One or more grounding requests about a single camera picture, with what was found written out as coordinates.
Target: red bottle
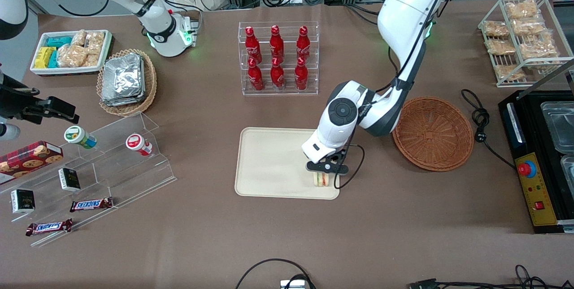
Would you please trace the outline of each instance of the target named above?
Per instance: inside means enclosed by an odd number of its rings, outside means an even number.
[[[245,39],[245,48],[248,50],[249,57],[254,58],[257,64],[261,64],[263,57],[261,56],[259,41],[253,33],[253,28],[250,26],[246,27],[245,34],[247,35],[247,38]]]
[[[295,85],[298,91],[307,89],[307,66],[305,66],[305,59],[303,57],[297,58],[297,66],[295,67]]]
[[[285,88],[285,78],[283,77],[283,68],[278,58],[271,60],[271,81],[273,82],[273,89],[281,91]]]
[[[307,27],[302,26],[299,28],[299,39],[297,39],[297,58],[302,57],[307,60],[309,58],[309,47],[311,42],[307,37]]]
[[[261,70],[257,66],[256,60],[254,58],[249,58],[248,65],[249,81],[252,83],[252,86],[256,91],[262,91],[265,88],[265,83],[263,82]]]
[[[285,48],[283,47],[283,38],[279,35],[279,27],[277,25],[271,27],[269,46],[271,47],[271,57],[277,58],[279,64],[282,64],[285,59]]]

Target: emergency stop button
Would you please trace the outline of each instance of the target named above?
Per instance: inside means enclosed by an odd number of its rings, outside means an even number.
[[[521,176],[525,176],[527,178],[532,178],[536,175],[536,166],[530,160],[526,160],[524,163],[519,164],[517,169]]]

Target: wicker basket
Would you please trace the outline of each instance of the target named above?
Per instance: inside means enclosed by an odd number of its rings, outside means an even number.
[[[400,152],[417,166],[449,171],[462,166],[474,146],[472,128],[451,103],[416,97],[404,104],[393,138]]]
[[[118,58],[127,55],[128,53],[139,54],[143,58],[143,74],[145,76],[145,90],[147,93],[146,99],[141,103],[127,104],[121,106],[108,106],[100,101],[100,107],[102,107],[107,113],[127,117],[136,112],[144,112],[152,104],[154,97],[156,97],[157,90],[157,76],[156,69],[154,68],[152,61],[149,59],[147,54],[141,50],[133,50],[129,48],[128,50],[122,50],[118,53],[111,55],[109,58]],[[104,69],[100,69],[98,73],[98,85],[96,86],[96,92],[100,99],[102,99],[102,76]]]

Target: table surface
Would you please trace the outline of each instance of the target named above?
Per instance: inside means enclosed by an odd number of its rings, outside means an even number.
[[[496,88],[476,25],[495,1],[449,3],[427,40],[426,56],[409,97],[436,96],[470,118],[460,90],[475,91],[491,113],[490,144],[510,151],[497,103],[514,89]],[[236,36],[240,21],[320,23],[320,92],[315,96],[244,97]],[[139,48],[158,73],[146,111],[160,129],[158,144],[177,181],[78,232],[29,248],[23,230],[0,212],[0,287],[231,288],[265,258],[288,258],[306,268],[319,288],[403,288],[412,281],[508,283],[514,265],[552,284],[574,278],[574,236],[532,234],[515,171],[476,144],[468,162],[450,172],[414,166],[392,137],[357,130],[363,167],[333,201],[240,197],[234,191],[239,134],[248,126],[314,129],[332,89],[356,80],[384,86],[394,70],[376,26],[343,7],[257,8],[206,13],[197,47],[159,56],[140,34],[136,17],[39,17],[39,31],[107,29],[113,51]],[[80,124],[95,130],[116,121],[98,105],[96,76],[24,82],[76,105]],[[22,134],[2,151],[35,140],[63,143],[68,123],[16,122]],[[354,167],[360,155],[351,152]],[[270,263],[252,271],[245,288],[277,288],[298,273]]]

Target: aluminum foil container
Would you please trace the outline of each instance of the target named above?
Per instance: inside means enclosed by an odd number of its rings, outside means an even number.
[[[129,53],[104,65],[102,102],[108,106],[138,103],[145,99],[144,60]]]

